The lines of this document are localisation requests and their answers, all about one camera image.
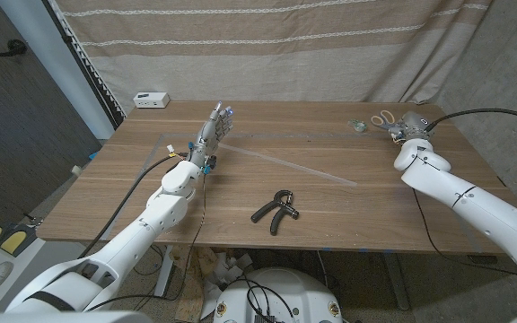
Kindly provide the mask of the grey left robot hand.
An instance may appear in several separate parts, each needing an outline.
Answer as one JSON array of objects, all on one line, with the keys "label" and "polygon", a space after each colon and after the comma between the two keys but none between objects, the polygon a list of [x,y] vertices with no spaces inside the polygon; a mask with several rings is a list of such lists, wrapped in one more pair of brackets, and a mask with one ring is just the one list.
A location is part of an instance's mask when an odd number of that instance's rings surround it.
[{"label": "grey left robot hand", "polygon": [[215,154],[219,143],[232,130],[232,108],[224,108],[222,102],[218,101],[212,110],[209,119],[201,127],[192,147],[188,161],[202,167],[206,159]]}]

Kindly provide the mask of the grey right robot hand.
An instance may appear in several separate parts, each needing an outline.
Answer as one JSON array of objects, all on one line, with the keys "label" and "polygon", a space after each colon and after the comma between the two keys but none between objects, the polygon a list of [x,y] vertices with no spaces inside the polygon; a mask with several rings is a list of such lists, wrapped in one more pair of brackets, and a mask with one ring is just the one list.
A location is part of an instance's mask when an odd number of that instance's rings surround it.
[{"label": "grey right robot hand", "polygon": [[399,144],[411,139],[429,141],[434,136],[433,130],[426,130],[429,126],[430,122],[425,117],[409,111],[388,130],[388,133],[393,141]]}]

